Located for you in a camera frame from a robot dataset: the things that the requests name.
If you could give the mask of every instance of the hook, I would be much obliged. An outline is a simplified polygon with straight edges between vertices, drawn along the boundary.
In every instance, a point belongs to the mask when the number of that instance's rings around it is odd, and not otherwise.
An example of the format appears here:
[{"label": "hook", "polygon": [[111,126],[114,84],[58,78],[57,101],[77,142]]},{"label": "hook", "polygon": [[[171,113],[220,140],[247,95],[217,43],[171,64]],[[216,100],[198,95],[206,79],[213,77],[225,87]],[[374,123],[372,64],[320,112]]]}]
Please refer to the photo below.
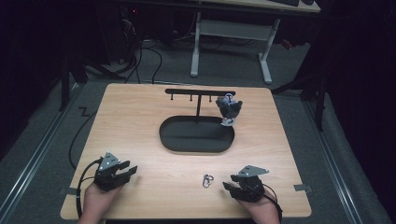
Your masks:
[{"label": "hook", "polygon": [[202,181],[202,186],[204,186],[204,188],[209,188],[209,185],[212,183],[212,181],[215,178],[212,175],[204,175],[204,180]]}]

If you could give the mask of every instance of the hand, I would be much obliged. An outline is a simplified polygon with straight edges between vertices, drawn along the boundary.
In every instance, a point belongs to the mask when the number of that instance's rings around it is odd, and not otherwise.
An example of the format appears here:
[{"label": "hand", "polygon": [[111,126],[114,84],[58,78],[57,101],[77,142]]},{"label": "hand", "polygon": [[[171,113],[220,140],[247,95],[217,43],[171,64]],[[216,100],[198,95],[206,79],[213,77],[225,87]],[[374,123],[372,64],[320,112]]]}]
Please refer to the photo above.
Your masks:
[{"label": "hand", "polygon": [[[275,197],[268,190],[265,191],[265,195],[276,201]],[[262,197],[256,203],[247,203],[240,200],[237,201],[249,211],[252,219],[257,224],[280,223],[275,205],[271,203],[267,198]]]},{"label": "hand", "polygon": [[78,224],[97,224],[110,208],[122,187],[120,186],[106,192],[99,189],[94,183],[91,183],[85,189],[84,207]]}]

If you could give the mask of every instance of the horizontal bar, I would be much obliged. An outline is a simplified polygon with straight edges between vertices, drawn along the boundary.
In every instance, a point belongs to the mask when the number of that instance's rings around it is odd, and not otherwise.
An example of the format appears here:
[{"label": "horizontal bar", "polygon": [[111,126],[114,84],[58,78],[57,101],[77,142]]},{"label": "horizontal bar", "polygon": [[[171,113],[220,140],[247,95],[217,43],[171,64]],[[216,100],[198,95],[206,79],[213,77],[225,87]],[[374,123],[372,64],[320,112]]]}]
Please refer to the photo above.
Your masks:
[{"label": "horizontal bar", "polygon": [[201,91],[201,90],[166,89],[165,92],[168,94],[179,94],[179,95],[224,96],[227,93],[236,95],[235,91]]}]

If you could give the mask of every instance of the wooden table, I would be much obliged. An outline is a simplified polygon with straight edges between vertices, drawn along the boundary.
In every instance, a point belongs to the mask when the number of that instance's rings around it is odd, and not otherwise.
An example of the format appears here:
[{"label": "wooden table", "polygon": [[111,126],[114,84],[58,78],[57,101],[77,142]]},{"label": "wooden table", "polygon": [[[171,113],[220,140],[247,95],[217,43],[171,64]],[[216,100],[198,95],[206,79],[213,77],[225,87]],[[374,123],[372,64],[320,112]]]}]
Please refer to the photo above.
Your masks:
[{"label": "wooden table", "polygon": [[[170,95],[165,89],[235,91],[243,101],[231,147],[220,154],[175,153],[165,148],[159,128],[175,115],[195,115],[197,97]],[[201,116],[221,117],[215,99],[202,98]],[[122,189],[106,218],[241,218],[247,211],[231,198],[222,182],[232,182],[245,165],[269,170],[260,175],[272,187],[284,217],[307,217],[311,208],[301,185],[288,139],[272,94],[264,88],[108,85],[92,130],[71,183],[75,188],[85,167],[109,151],[121,161],[137,165],[137,173]],[[86,176],[93,176],[96,166]],[[214,176],[209,188],[204,174]],[[82,192],[91,183],[85,181]],[[77,219],[75,196],[67,195],[61,211],[64,219]]]}]

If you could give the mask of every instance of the metal bracket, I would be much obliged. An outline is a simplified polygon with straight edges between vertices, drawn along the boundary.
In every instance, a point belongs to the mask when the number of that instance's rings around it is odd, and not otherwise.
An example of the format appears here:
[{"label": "metal bracket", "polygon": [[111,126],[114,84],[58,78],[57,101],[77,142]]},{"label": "metal bracket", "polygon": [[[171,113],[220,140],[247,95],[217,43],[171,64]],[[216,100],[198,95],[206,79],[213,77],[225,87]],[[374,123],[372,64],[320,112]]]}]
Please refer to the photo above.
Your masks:
[{"label": "metal bracket", "polygon": [[245,166],[244,169],[242,169],[241,171],[238,172],[237,176],[240,177],[251,177],[251,176],[255,176],[255,175],[264,175],[264,174],[268,174],[269,170],[267,169],[262,169],[256,166],[251,166],[251,165],[247,165]]},{"label": "metal bracket", "polygon": [[305,193],[312,192],[311,186],[309,186],[309,185],[304,185],[304,184],[302,184],[302,185],[294,185],[294,189],[295,189],[296,191],[304,190]]},{"label": "metal bracket", "polygon": [[111,154],[110,152],[107,152],[105,157],[103,158],[102,163],[100,164],[99,170],[102,171],[117,164],[120,164],[120,160],[113,156],[113,154]]},{"label": "metal bracket", "polygon": [[60,195],[77,195],[77,189],[73,188],[60,188],[58,194]]}]

